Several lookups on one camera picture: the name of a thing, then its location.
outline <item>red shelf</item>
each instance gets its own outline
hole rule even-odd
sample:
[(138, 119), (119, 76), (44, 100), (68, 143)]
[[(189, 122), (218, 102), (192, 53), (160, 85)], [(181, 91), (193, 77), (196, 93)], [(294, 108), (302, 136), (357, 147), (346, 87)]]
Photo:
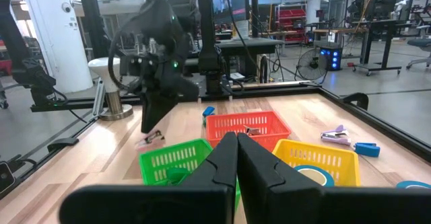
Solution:
[(301, 18), (305, 18), (306, 16), (287, 16), (287, 17), (281, 17), (280, 20), (291, 20), (291, 19), (301, 19)]
[(278, 7), (277, 26), (279, 30), (295, 31), (286, 34), (286, 42), (305, 42), (305, 29), (293, 28), (296, 20), (302, 20), (305, 24), (306, 13), (301, 7)]

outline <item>computer screen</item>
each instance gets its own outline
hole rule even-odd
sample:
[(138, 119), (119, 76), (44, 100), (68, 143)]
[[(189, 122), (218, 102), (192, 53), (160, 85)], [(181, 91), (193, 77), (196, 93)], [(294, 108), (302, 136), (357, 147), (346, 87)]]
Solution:
[(368, 17), (378, 20), (390, 18), (396, 2), (397, 0), (372, 0), (367, 9)]
[(348, 7), (350, 18), (358, 21), (361, 18), (362, 10), (364, 9), (365, 0), (353, 0), (352, 4)]
[[(229, 0), (234, 14), (236, 22), (242, 20), (248, 20), (250, 15), (248, 0)], [(228, 0), (213, 0), (213, 14), (214, 20), (217, 24), (230, 23), (232, 21), (230, 17)]]

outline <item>office chair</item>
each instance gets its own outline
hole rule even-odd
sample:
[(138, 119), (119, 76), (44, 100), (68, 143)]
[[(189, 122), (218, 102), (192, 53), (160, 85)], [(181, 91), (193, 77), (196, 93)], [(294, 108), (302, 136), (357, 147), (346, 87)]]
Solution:
[(411, 46), (418, 46), (422, 50), (429, 52), (430, 56), (425, 59), (412, 60), (405, 68), (410, 69), (412, 65), (418, 63), (426, 63), (426, 66), (429, 67), (431, 65), (431, 39), (426, 38), (425, 32), (430, 27), (427, 26), (418, 26), (417, 29), (420, 29), (420, 39), (413, 39), (407, 42), (407, 44)]

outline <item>tape roll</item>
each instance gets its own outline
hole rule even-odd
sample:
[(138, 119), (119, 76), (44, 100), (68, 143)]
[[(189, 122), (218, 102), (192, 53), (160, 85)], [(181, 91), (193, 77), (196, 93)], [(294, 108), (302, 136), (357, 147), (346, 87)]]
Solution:
[(397, 184), (397, 188), (429, 188), (431, 189), (431, 185), (422, 183), (419, 181), (402, 181)]
[(299, 165), (294, 167), (294, 169), (322, 186), (332, 187), (335, 185), (331, 174), (319, 167), (313, 165)]

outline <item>yellow basket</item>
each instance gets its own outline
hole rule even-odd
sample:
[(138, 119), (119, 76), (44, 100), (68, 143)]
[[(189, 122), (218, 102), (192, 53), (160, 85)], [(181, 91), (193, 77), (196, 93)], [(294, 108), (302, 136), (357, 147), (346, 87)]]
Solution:
[(358, 155), (353, 151), (281, 139), (272, 153), (290, 167), (313, 165), (327, 171), (336, 186), (360, 186)]

